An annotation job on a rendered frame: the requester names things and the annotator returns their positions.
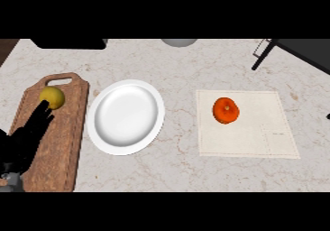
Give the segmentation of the grey round object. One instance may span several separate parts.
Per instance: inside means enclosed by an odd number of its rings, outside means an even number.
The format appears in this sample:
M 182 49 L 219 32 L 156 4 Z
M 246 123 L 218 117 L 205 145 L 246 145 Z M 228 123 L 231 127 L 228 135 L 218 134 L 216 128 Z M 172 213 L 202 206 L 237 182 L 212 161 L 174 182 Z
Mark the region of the grey round object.
M 169 46 L 182 48 L 190 46 L 197 40 L 196 39 L 163 39 L 162 40 Z

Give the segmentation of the beige cloth placemat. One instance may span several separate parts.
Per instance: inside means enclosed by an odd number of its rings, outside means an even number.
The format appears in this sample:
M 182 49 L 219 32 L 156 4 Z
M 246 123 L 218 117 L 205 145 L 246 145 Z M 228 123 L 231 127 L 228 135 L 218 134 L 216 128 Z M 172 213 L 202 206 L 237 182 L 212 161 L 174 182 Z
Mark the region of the beige cloth placemat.
M 213 103 L 230 98 L 240 110 L 227 125 L 213 118 Z M 299 159 L 277 91 L 197 90 L 199 155 Z

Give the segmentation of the black tiered shelf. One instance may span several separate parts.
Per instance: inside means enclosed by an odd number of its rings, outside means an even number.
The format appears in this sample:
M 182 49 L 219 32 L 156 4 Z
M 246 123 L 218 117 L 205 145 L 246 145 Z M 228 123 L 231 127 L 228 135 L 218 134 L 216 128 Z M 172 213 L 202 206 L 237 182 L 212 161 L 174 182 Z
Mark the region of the black tiered shelf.
M 262 42 L 268 45 L 261 54 L 253 51 L 256 61 L 252 70 L 256 70 L 272 48 L 278 47 L 330 75 L 330 39 L 265 39 Z

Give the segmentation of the yellow lemon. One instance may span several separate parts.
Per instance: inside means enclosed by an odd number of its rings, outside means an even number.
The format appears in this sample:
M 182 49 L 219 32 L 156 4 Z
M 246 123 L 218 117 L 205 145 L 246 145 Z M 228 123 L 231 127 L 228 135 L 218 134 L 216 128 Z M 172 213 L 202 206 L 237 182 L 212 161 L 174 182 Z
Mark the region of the yellow lemon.
M 45 86 L 39 92 L 39 100 L 47 100 L 48 108 L 56 110 L 65 103 L 65 94 L 59 88 Z

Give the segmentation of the brown wooden cutting board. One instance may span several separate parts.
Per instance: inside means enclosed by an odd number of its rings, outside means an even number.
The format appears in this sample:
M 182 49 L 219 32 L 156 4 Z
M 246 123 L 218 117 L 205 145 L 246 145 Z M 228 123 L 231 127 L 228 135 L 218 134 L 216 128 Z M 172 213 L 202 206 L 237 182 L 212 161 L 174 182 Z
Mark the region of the brown wooden cutting board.
M 10 130 L 4 132 L 11 135 L 25 125 L 41 102 L 39 92 L 48 82 L 59 79 L 70 80 L 57 86 L 65 94 L 65 103 L 59 109 L 51 110 L 54 118 L 39 141 L 34 161 L 28 171 L 20 174 L 23 191 L 70 192 L 75 189 L 90 83 L 73 72 L 42 77 L 25 89 Z M 6 185 L 7 180 L 1 177 L 0 186 Z

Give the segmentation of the white oval plate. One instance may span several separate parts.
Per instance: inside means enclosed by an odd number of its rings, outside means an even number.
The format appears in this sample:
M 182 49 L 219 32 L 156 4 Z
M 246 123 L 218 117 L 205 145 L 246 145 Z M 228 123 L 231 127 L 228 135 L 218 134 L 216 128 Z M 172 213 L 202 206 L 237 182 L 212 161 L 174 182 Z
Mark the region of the white oval plate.
M 138 79 L 113 83 L 94 98 L 87 118 L 90 140 L 113 155 L 129 155 L 153 142 L 165 106 L 154 87 Z

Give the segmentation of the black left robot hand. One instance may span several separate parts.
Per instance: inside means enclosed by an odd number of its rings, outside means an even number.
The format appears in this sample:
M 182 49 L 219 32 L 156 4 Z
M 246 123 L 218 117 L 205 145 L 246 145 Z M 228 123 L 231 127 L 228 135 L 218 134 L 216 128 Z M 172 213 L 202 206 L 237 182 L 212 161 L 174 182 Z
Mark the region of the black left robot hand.
M 23 174 L 28 171 L 53 118 L 48 101 L 42 100 L 13 134 L 7 135 L 0 129 L 0 178 L 6 173 Z

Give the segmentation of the black appliance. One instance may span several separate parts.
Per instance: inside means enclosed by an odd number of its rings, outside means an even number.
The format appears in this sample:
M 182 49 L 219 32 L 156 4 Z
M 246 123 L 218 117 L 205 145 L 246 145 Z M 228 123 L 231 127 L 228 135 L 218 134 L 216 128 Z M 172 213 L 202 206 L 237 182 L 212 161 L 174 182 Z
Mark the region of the black appliance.
M 106 39 L 32 39 L 41 49 L 103 50 Z

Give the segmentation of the orange round vegetable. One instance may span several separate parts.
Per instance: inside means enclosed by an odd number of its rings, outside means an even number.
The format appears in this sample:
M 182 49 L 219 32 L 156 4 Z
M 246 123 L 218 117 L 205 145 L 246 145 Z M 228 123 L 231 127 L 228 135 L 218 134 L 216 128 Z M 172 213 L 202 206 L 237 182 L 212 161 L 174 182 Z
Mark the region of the orange round vegetable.
M 240 115 L 238 107 L 228 97 L 219 97 L 213 102 L 213 119 L 224 125 L 233 123 Z

